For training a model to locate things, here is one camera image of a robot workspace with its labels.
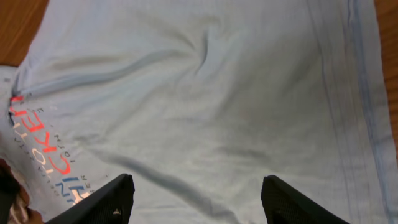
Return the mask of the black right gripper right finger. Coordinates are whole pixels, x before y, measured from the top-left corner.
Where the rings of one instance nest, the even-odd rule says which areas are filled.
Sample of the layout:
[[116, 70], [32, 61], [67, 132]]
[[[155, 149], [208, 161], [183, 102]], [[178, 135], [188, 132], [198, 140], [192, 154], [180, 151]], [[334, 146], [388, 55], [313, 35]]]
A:
[[268, 224], [348, 224], [275, 175], [264, 177], [261, 202]]

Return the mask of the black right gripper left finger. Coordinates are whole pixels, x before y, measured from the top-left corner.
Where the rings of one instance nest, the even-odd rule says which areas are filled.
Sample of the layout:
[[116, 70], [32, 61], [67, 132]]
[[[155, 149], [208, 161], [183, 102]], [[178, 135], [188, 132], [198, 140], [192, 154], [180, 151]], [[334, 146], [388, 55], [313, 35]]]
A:
[[121, 174], [47, 224], [128, 224], [134, 192], [132, 176]]

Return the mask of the light blue printed t-shirt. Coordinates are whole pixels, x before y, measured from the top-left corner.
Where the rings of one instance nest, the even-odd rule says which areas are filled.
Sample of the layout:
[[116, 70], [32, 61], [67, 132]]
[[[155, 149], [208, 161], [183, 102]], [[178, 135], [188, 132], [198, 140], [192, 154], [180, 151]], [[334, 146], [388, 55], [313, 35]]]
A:
[[127, 173], [131, 223], [264, 223], [267, 175], [397, 222], [372, 1], [50, 1], [1, 80], [1, 157], [44, 220]]

